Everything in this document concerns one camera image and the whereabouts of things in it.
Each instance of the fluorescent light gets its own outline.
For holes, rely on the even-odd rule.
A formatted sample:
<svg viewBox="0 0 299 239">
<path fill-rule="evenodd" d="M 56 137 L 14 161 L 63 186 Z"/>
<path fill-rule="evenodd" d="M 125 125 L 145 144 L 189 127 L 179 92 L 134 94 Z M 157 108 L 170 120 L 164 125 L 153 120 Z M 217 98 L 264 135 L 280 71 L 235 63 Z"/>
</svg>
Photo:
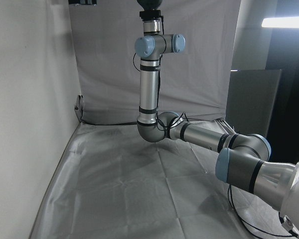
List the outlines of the fluorescent light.
<svg viewBox="0 0 299 239">
<path fill-rule="evenodd" d="M 262 27 L 299 28 L 299 16 L 265 18 Z"/>
</svg>

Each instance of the robotic arm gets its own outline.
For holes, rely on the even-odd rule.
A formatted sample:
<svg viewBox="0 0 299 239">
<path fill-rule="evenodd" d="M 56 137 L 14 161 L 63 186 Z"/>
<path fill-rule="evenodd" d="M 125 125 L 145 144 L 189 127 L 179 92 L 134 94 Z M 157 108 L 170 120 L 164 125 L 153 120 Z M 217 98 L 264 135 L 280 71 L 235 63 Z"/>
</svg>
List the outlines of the robotic arm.
<svg viewBox="0 0 299 239">
<path fill-rule="evenodd" d="M 299 163 L 267 162 L 271 148 L 258 134 L 221 134 L 184 121 L 178 114 L 157 114 L 160 85 L 160 57 L 179 53 L 185 48 L 181 34 L 160 34 L 162 0 L 138 0 L 144 36 L 135 42 L 141 58 L 141 95 L 138 130 L 149 142 L 164 138 L 181 139 L 219 153 L 216 177 L 226 183 L 257 195 L 281 216 L 287 216 L 299 229 Z"/>
</svg>

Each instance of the wrinkled fabric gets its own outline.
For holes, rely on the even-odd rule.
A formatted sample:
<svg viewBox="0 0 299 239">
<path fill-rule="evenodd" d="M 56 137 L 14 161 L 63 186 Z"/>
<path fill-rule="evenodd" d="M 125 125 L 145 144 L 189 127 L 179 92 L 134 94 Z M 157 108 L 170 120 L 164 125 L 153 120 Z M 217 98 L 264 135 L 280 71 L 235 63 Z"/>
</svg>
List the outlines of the wrinkled fabric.
<svg viewBox="0 0 299 239">
<path fill-rule="evenodd" d="M 215 122 L 196 124 L 223 132 Z M 230 208 L 228 184 L 215 177 L 217 156 L 181 140 L 146 142 L 135 125 L 82 123 L 64 152 L 30 238 L 252 238 Z M 233 198 L 245 220 L 286 234 L 278 213 L 258 197 L 233 188 Z"/>
<path fill-rule="evenodd" d="M 197 119 L 225 117 L 240 0 L 164 0 L 165 34 L 181 33 L 186 47 L 161 61 L 159 111 L 186 111 Z M 99 0 L 70 6 L 83 95 L 82 121 L 134 122 L 139 114 L 140 74 L 134 43 L 143 35 L 136 0 Z M 140 58 L 135 64 L 140 67 Z"/>
</svg>

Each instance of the black mount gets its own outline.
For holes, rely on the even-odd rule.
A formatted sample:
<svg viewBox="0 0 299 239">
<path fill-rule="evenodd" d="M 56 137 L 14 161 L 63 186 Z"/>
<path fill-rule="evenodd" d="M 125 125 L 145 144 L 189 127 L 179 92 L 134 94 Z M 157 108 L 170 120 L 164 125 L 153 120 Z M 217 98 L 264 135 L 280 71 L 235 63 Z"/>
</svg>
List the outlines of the black mount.
<svg viewBox="0 0 299 239">
<path fill-rule="evenodd" d="M 163 0 L 138 0 L 139 5 L 147 10 L 157 10 Z"/>
<path fill-rule="evenodd" d="M 160 10 L 140 11 L 140 17 L 143 21 L 153 21 L 161 18 Z"/>
</svg>

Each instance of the gray table cover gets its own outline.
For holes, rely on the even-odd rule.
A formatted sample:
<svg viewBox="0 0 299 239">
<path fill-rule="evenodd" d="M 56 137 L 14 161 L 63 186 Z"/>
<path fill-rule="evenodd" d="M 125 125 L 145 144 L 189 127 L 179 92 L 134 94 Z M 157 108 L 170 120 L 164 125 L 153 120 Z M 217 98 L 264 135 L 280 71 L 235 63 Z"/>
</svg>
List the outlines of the gray table cover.
<svg viewBox="0 0 299 239">
<path fill-rule="evenodd" d="M 222 132 L 215 122 L 197 124 Z M 217 155 L 181 140 L 148 143 L 135 125 L 82 123 L 64 152 L 30 238 L 252 238 L 227 202 L 228 185 L 215 177 Z M 244 219 L 286 234 L 270 206 L 236 188 L 233 192 Z"/>
</svg>

